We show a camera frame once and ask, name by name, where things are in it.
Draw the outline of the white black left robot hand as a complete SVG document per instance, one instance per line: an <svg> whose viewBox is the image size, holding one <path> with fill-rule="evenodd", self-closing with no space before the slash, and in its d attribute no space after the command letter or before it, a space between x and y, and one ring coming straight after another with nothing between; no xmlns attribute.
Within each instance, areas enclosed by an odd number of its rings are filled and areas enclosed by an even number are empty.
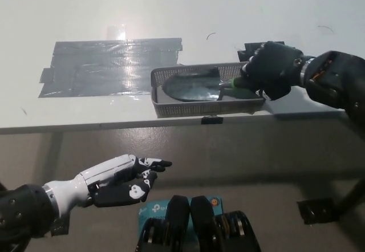
<svg viewBox="0 0 365 252"><path fill-rule="evenodd" d="M51 181L43 189L56 218L78 207L127 206L144 202L157 179L172 163L159 158L126 154L104 161L67 181Z"/></svg>

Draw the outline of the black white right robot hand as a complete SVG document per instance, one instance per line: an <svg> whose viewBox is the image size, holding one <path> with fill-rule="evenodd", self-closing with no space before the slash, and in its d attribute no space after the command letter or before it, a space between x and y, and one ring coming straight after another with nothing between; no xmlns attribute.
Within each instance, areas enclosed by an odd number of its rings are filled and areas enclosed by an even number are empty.
<svg viewBox="0 0 365 252"><path fill-rule="evenodd" d="M301 50L268 41L257 49L241 71L241 84L266 100L277 100L300 85L305 63Z"/></svg>

